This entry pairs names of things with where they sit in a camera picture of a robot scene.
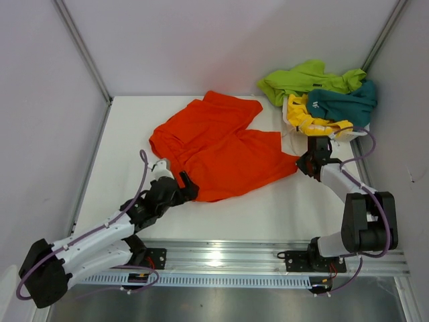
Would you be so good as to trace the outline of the orange shorts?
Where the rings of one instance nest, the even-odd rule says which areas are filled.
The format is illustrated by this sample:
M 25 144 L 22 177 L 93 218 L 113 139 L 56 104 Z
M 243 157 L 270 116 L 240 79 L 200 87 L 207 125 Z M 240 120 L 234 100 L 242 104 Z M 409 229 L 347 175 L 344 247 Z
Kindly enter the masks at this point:
M 278 131 L 249 129 L 263 110 L 256 100 L 208 91 L 154 129 L 149 143 L 199 187 L 197 201 L 238 197 L 297 172 Z

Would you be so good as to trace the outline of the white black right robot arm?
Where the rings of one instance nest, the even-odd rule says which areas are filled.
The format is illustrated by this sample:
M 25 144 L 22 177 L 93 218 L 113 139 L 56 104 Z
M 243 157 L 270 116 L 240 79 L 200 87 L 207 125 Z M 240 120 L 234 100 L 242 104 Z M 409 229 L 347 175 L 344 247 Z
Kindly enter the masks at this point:
M 328 136 L 312 136 L 296 162 L 301 172 L 330 188 L 345 206 L 341 230 L 315 237 L 308 245 L 306 263 L 316 271 L 328 266 L 331 258 L 355 254 L 380 258 L 399 244 L 394 196 L 367 186 L 331 154 Z

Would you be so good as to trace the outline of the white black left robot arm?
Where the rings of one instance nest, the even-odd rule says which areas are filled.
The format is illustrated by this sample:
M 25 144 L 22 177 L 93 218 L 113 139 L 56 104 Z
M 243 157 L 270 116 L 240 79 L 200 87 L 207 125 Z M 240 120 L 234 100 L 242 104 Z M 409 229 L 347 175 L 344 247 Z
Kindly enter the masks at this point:
M 157 177 L 106 221 L 80 234 L 49 243 L 34 242 L 19 270 L 16 296 L 44 309 L 59 301 L 75 284 L 110 268 L 153 271 L 147 248 L 137 234 L 165 212 L 197 199 L 199 187 L 186 172 Z

